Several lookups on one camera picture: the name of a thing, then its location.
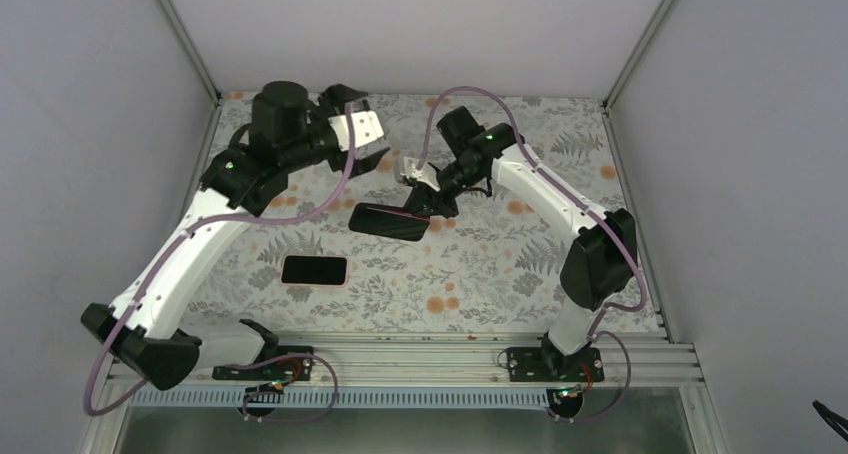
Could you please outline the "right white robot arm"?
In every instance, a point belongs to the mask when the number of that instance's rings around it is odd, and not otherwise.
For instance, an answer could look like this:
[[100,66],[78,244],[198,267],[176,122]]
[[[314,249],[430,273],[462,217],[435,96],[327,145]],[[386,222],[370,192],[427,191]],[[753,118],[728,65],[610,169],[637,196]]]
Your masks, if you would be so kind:
[[460,195],[480,182],[520,197],[558,234],[568,251],[559,282],[565,293],[558,317],[543,335],[541,365],[555,381],[578,371],[593,341],[602,309],[622,291],[637,267],[636,225],[624,208],[607,210],[546,170],[516,129],[480,125],[464,107],[446,114],[437,129],[454,155],[443,168],[415,158],[398,167],[412,191],[404,209],[425,217],[455,217]]

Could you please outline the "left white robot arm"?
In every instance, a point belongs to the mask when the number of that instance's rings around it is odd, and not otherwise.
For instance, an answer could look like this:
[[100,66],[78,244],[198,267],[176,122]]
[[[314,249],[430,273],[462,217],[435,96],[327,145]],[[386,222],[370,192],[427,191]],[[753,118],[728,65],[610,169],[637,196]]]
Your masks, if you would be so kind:
[[210,162],[178,227],[140,279],[109,304],[93,303],[83,326],[144,381],[160,390],[192,372],[239,365],[263,379],[278,365],[278,339],[259,323],[184,330],[192,297],[250,223],[265,222],[290,177],[326,163],[352,178],[376,168],[382,152],[363,155],[384,131],[364,92],[342,84],[311,99],[300,84],[274,81],[256,94],[250,120]]

